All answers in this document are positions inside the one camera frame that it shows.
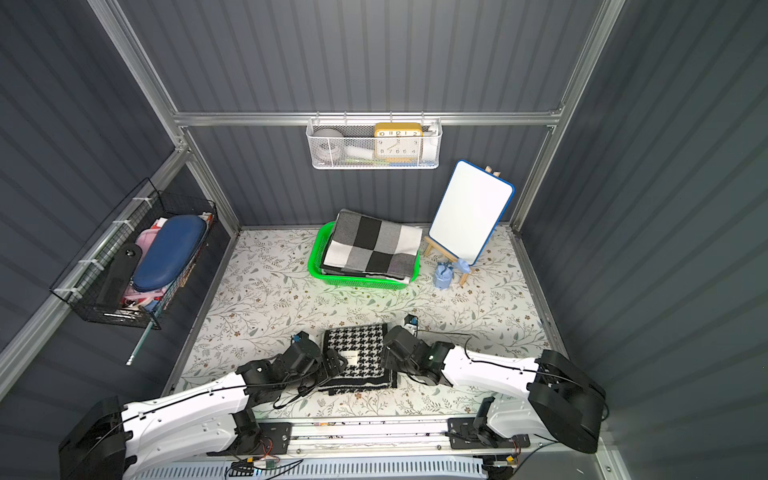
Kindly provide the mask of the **black white houndstooth scarf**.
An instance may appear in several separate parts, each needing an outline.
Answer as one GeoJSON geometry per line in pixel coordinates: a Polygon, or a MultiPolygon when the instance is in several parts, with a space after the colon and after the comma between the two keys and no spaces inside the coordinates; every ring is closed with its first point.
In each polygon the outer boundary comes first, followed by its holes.
{"type": "Polygon", "coordinates": [[[345,361],[342,372],[319,388],[328,395],[361,393],[397,387],[397,374],[383,366],[386,324],[329,329],[323,337],[324,351],[338,353],[345,361]]]}

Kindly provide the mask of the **grey black checkered scarf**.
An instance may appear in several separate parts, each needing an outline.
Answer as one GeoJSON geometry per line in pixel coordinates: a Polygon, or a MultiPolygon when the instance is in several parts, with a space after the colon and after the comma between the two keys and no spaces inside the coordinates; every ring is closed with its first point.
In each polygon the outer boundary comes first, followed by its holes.
{"type": "Polygon", "coordinates": [[[321,255],[321,269],[331,275],[408,281],[421,241],[418,227],[343,209],[321,255]]]}

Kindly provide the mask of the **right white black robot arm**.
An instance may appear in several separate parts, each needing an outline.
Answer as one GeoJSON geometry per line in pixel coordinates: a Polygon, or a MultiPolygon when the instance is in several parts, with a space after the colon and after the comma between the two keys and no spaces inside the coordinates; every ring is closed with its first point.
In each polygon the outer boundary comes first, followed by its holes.
{"type": "Polygon", "coordinates": [[[460,447],[520,447],[517,439],[527,435],[584,454],[598,449],[606,392],[557,351],[543,350],[536,358],[498,357],[471,351],[466,343],[428,344],[411,328],[397,326],[383,337],[382,361],[429,386],[474,387],[491,394],[470,426],[450,434],[460,447]]]}

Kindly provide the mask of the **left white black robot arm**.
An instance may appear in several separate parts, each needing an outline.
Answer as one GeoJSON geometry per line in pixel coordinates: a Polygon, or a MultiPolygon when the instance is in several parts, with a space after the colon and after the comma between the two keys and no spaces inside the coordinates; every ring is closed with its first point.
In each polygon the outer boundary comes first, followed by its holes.
{"type": "Polygon", "coordinates": [[[133,479],[153,467],[199,454],[269,452],[253,409],[274,404],[292,386],[303,396],[339,376],[346,359],[309,335],[287,350],[252,360],[210,383],[152,400],[99,401],[61,441],[63,479],[133,479]]]}

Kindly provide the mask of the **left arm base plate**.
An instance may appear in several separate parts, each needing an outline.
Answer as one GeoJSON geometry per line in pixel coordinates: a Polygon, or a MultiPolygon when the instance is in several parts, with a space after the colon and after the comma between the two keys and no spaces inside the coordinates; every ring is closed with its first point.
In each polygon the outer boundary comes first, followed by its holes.
{"type": "Polygon", "coordinates": [[[253,423],[239,434],[238,455],[284,455],[288,451],[293,425],[289,422],[253,423]]]}

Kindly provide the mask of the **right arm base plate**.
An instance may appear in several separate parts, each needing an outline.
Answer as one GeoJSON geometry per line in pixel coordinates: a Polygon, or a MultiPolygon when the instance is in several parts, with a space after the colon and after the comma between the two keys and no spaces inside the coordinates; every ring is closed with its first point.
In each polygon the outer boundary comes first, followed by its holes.
{"type": "Polygon", "coordinates": [[[454,450],[472,449],[523,449],[531,445],[526,434],[502,438],[488,427],[475,427],[475,419],[470,417],[451,417],[447,419],[446,436],[454,450]]]}

